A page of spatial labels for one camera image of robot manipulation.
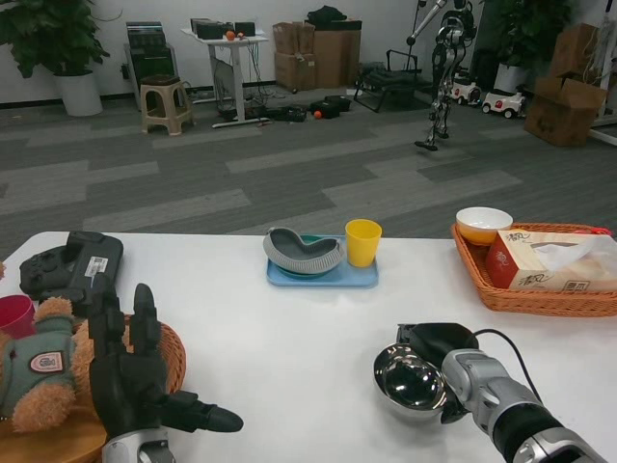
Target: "yellow cup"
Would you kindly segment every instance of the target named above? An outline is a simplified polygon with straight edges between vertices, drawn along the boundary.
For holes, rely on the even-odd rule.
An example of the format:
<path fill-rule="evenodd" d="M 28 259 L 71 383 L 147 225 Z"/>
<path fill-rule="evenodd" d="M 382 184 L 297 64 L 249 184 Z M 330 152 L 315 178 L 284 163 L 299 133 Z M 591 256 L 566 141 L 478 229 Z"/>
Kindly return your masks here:
<path fill-rule="evenodd" d="M 345 226 L 347 259 L 355 267 L 368 267 L 375 260 L 382 228 L 366 219 L 352 220 Z"/>

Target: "blue tray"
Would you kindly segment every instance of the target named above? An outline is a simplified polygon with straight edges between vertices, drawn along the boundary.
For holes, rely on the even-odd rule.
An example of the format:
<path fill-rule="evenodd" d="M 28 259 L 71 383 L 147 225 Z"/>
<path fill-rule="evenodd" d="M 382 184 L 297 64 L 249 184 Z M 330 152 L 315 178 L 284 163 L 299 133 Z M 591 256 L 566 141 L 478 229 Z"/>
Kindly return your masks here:
<path fill-rule="evenodd" d="M 345 244 L 344 236 L 334 236 L 342 239 Z M 379 270 L 377 261 L 370 267 L 358 268 L 350 265 L 345 259 L 336 268 L 328 273 L 317 277 L 293 278 L 288 272 L 281 271 L 277 265 L 268 259 L 266 276 L 272 285 L 276 286 L 347 286 L 347 287 L 371 287 L 379 282 Z"/>

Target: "stuffed toy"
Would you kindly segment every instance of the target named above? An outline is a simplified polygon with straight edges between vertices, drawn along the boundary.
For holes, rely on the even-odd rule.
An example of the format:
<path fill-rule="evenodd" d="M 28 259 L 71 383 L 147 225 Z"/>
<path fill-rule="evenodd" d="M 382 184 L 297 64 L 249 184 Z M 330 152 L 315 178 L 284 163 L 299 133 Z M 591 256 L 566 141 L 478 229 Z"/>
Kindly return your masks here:
<path fill-rule="evenodd" d="M 40 304 L 34 324 L 37 333 L 19 340 L 0 332 L 0 420 L 10 419 L 16 432 L 58 426 L 73 405 L 94 409 L 89 374 L 94 344 L 88 321 L 73 335 L 70 302 L 55 297 Z M 122 341 L 132 352 L 128 327 Z"/>

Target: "white label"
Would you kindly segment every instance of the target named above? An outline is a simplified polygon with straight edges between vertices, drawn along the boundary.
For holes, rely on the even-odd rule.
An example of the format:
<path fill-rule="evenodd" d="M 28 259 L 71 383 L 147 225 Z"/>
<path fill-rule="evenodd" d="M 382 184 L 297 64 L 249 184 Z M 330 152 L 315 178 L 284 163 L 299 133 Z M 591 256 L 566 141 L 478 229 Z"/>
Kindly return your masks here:
<path fill-rule="evenodd" d="M 104 272 L 107 268 L 107 260 L 106 258 L 91 257 L 85 275 L 87 277 L 93 277 L 97 273 Z"/>
<path fill-rule="evenodd" d="M 63 370 L 61 352 L 45 352 L 30 361 L 30 368 L 38 373 L 54 373 Z"/>

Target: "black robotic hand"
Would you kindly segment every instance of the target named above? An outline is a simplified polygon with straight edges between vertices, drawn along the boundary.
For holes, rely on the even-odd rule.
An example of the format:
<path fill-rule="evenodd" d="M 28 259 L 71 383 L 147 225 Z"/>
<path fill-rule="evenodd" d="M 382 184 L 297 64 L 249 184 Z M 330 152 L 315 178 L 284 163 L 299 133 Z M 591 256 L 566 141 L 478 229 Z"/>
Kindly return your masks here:
<path fill-rule="evenodd" d="M 242 428 L 240 417 L 198 401 L 196 394 L 166 394 L 167 370 L 158 349 L 161 325 L 148 286 L 139 284 L 135 290 L 135 314 L 130 320 L 132 354 L 122 342 L 124 314 L 113 285 L 97 274 L 93 287 L 88 313 L 89 335 L 94 340 L 90 383 L 94 408 L 110 439 L 161 425 L 187 432 L 198 428 L 236 432 Z"/>

